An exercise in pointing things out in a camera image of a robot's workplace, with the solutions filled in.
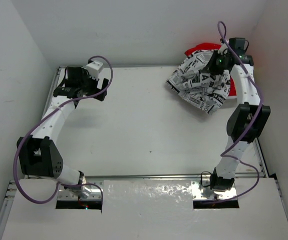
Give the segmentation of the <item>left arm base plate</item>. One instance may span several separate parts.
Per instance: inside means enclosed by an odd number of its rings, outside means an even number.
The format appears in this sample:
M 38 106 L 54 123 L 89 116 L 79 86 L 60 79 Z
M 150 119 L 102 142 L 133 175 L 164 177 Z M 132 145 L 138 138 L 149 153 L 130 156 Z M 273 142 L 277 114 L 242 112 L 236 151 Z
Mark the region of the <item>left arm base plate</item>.
M 89 181 L 90 185 L 82 187 L 67 187 L 61 185 L 58 192 L 57 200 L 59 201 L 96 201 L 101 200 L 103 192 L 103 181 Z

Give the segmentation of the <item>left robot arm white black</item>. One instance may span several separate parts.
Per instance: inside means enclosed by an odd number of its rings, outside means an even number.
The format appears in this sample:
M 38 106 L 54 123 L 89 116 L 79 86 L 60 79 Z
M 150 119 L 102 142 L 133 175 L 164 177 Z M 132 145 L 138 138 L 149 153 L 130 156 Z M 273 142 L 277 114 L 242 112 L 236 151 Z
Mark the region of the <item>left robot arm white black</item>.
M 81 183 L 81 172 L 64 164 L 56 142 L 66 119 L 77 108 L 81 97 L 94 95 L 95 99 L 104 100 L 107 94 L 104 88 L 109 80 L 104 79 L 102 87 L 98 88 L 102 69 L 103 63 L 100 61 L 64 69 L 64 77 L 54 89 L 45 113 L 47 120 L 29 134 L 20 150 L 19 161 L 24 175 L 53 179 L 65 185 Z

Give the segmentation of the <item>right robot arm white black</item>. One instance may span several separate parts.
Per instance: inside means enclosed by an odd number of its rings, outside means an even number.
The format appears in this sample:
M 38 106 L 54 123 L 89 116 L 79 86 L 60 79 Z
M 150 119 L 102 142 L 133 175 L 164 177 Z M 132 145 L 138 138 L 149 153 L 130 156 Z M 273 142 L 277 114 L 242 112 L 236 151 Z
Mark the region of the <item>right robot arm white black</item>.
M 219 75 L 228 71 L 233 79 L 238 106 L 226 125 L 227 146 L 222 159 L 210 176 L 209 188 L 215 192 L 228 191 L 233 187 L 235 172 L 244 151 L 260 136 L 271 113 L 263 104 L 262 94 L 253 77 L 253 59 L 247 55 L 248 41 L 230 38 L 215 51 L 205 67 L 207 73 Z

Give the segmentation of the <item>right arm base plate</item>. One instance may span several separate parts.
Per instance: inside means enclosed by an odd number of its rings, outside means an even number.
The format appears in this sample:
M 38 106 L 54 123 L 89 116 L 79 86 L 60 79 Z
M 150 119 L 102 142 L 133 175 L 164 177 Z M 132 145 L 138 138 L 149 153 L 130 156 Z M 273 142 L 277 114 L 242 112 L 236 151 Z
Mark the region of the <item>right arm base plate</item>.
M 204 187 L 200 181 L 191 181 L 191 193 L 194 201 L 222 201 L 230 200 L 237 196 L 235 187 L 230 190 L 217 191 Z

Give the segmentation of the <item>newspaper print trousers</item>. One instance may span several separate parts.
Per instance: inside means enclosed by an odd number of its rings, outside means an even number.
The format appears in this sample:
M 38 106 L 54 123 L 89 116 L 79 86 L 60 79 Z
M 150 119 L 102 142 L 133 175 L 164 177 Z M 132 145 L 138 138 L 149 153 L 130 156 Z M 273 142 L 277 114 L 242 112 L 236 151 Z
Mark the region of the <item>newspaper print trousers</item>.
M 194 51 L 166 81 L 183 100 L 209 115 L 222 107 L 231 88 L 228 70 L 218 75 L 203 71 L 214 52 Z

